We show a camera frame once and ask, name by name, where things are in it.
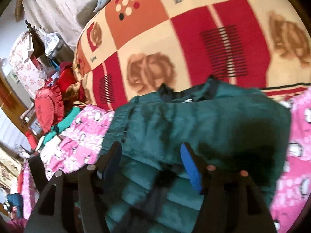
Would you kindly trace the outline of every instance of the brown rose print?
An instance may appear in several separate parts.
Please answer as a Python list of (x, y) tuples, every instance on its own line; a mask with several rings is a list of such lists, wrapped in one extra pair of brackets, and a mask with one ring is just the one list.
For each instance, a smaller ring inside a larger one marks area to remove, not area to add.
[(284, 59), (297, 57), (301, 67), (310, 66), (310, 46), (305, 32), (296, 23), (285, 21), (281, 15), (270, 12), (269, 25), (275, 50)]
[(94, 24), (93, 29), (91, 30), (90, 39), (93, 46), (100, 46), (102, 42), (102, 31), (98, 22)]
[(130, 87), (139, 95), (156, 91), (162, 83), (175, 85), (175, 67), (167, 55), (160, 52), (132, 54), (128, 58), (127, 77)]

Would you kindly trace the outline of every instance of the red dot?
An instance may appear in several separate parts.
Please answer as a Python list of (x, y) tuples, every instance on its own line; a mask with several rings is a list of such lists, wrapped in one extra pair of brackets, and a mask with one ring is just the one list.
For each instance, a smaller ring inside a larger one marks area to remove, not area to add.
[(133, 7), (134, 7), (135, 9), (138, 9), (139, 6), (140, 6), (140, 3), (139, 3), (139, 2), (134, 2)]

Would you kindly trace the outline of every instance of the curtain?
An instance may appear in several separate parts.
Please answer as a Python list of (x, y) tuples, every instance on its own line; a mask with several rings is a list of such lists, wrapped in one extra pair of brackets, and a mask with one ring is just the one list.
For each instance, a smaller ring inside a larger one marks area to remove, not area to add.
[[(47, 32), (59, 32), (69, 48), (74, 51), (80, 34), (98, 0), (23, 0), (27, 20)], [(61, 53), (63, 60), (72, 61), (73, 52)]]
[(19, 161), (0, 148), (0, 186), (11, 189), (13, 183), (17, 183), (21, 167)]

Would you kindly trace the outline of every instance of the wall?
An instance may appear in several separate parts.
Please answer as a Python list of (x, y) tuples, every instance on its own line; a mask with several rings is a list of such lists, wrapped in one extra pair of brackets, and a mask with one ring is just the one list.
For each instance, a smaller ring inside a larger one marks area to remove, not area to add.
[(24, 20), (18, 23), (15, 21), (15, 4), (16, 0), (12, 0), (0, 17), (0, 58), (4, 61), (1, 72), (6, 77), (15, 94), (29, 108), (31, 106), (30, 95), (20, 82), (16, 84), (9, 75), (9, 72), (12, 70), (12, 66), (8, 63), (11, 48), (18, 36), (27, 30)]
[[(9, 57), (9, 53), (12, 45), (18, 36), (25, 30), (26, 24), (24, 20), (17, 23), (14, 17), (16, 0), (13, 0), (6, 8), (2, 16), (0, 17), (0, 58), (6, 59)], [(14, 83), (13, 79), (8, 75), (12, 67), (9, 64), (5, 64), (2, 67), (1, 72), (6, 76), (7, 82), (11, 85), (15, 94), (22, 100), (26, 107), (30, 107), (31, 100), (27, 91), (23, 88), (21, 83)], [(11, 154), (15, 155), (15, 147), (23, 146), (26, 149), (30, 148), (30, 145), (22, 132), (11, 122), (11, 120), (5, 115), (2, 109), (0, 109), (0, 147)]]

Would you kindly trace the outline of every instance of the white floral cloth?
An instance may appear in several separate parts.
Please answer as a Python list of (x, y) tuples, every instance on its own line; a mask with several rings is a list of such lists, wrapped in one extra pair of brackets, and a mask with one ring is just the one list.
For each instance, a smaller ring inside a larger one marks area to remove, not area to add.
[(37, 90), (44, 87), (44, 80), (39, 78), (40, 71), (30, 59), (23, 63), (23, 51), (28, 46), (25, 44), (28, 35), (28, 32), (23, 32), (17, 38), (11, 49), (9, 62), (24, 89), (34, 99)]

